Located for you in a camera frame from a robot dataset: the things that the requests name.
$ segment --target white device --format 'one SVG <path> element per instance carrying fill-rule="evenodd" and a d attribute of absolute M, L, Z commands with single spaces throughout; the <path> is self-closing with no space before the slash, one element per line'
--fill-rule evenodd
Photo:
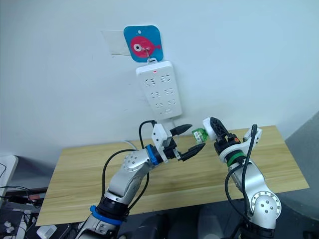
<path fill-rule="evenodd" d="M 49 239 L 53 233 L 56 231 L 55 225 L 49 225 L 49 226 L 41 226 L 36 233 L 41 237 L 42 239 Z"/>
<path fill-rule="evenodd" d="M 169 61 L 141 66 L 136 75 L 157 120 L 182 113 L 174 68 Z"/>

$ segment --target sticker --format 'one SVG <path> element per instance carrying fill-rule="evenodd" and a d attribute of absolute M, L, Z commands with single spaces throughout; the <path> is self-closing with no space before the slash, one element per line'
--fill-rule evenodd
<path fill-rule="evenodd" d="M 160 31 L 156 26 L 127 26 L 124 37 L 133 60 L 147 62 L 148 54 L 157 61 L 163 59 Z"/>

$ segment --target electrical outlet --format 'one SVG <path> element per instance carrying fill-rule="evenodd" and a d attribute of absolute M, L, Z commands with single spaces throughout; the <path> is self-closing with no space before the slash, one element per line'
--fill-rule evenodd
<path fill-rule="evenodd" d="M 139 67 L 136 75 L 157 120 L 182 113 L 174 69 L 169 61 Z"/>

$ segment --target fish cartoon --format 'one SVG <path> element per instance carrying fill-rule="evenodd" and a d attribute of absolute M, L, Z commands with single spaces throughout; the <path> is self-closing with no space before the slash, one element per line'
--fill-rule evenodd
<path fill-rule="evenodd" d="M 155 48 L 160 49 L 160 45 L 155 46 L 150 40 L 143 36 L 135 36 L 131 40 L 131 49 L 138 57 L 147 57 L 146 49 L 151 55 Z"/>

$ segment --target blue strap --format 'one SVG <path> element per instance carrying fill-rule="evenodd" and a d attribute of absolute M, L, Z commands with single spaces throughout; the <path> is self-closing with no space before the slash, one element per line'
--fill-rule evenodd
<path fill-rule="evenodd" d="M 150 145 L 147 145 L 147 146 L 146 146 L 146 149 L 148 150 L 148 153 L 149 153 L 149 156 L 150 156 L 150 158 L 151 158 L 152 164 L 158 165 L 159 162 L 158 162 L 158 160 L 155 158 L 155 156 L 154 156 L 154 154 L 153 154 L 153 152 L 152 152 L 151 146 L 150 146 Z"/>
<path fill-rule="evenodd" d="M 112 225 L 115 225 L 115 226 L 119 226 L 122 224 L 122 221 L 120 220 L 114 220 L 114 219 L 110 219 L 110 218 L 106 218 L 106 217 L 103 217 L 102 215 L 98 214 L 96 211 L 95 211 L 95 206 L 91 206 L 90 207 L 90 211 L 92 212 L 92 215 L 96 218 L 96 219 L 99 219 L 105 223 L 109 223 L 109 224 L 112 224 Z"/>

